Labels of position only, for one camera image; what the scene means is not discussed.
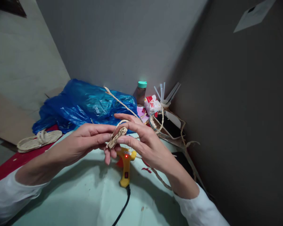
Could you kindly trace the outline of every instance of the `plastic bottle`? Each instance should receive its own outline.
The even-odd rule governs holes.
[[[147,82],[138,82],[137,92],[136,92],[136,100],[138,105],[144,104],[145,94],[146,94]]]

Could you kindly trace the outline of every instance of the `person's left hand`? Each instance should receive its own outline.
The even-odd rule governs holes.
[[[84,124],[61,142],[53,146],[49,151],[49,158],[69,166],[94,149],[102,149],[105,153],[105,163],[109,165],[110,157],[116,158],[116,146],[111,151],[106,148],[105,142],[109,142],[115,126],[101,124]]]

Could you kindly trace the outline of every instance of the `teal bottle cap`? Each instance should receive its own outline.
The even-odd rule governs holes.
[[[147,82],[139,81],[139,82],[138,82],[138,87],[139,87],[139,88],[146,88],[146,87],[147,87]]]

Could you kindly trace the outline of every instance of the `yellow glue gun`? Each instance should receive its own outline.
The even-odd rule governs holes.
[[[130,182],[130,161],[133,161],[136,157],[136,151],[129,152],[127,148],[121,148],[121,151],[116,152],[118,156],[120,156],[123,160],[123,176],[120,180],[120,185],[126,188]]]

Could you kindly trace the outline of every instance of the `black power cord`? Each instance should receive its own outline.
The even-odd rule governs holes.
[[[114,223],[113,223],[112,226],[116,226],[117,222],[119,221],[119,219],[120,219],[120,217],[122,216],[122,214],[123,214],[125,208],[126,208],[127,205],[128,205],[129,198],[130,198],[130,194],[131,194],[130,186],[128,185],[128,186],[126,187],[126,189],[127,189],[127,195],[128,195],[127,202],[126,202],[125,206],[123,207],[122,211],[120,212],[119,216],[117,217],[117,219],[114,221]]]

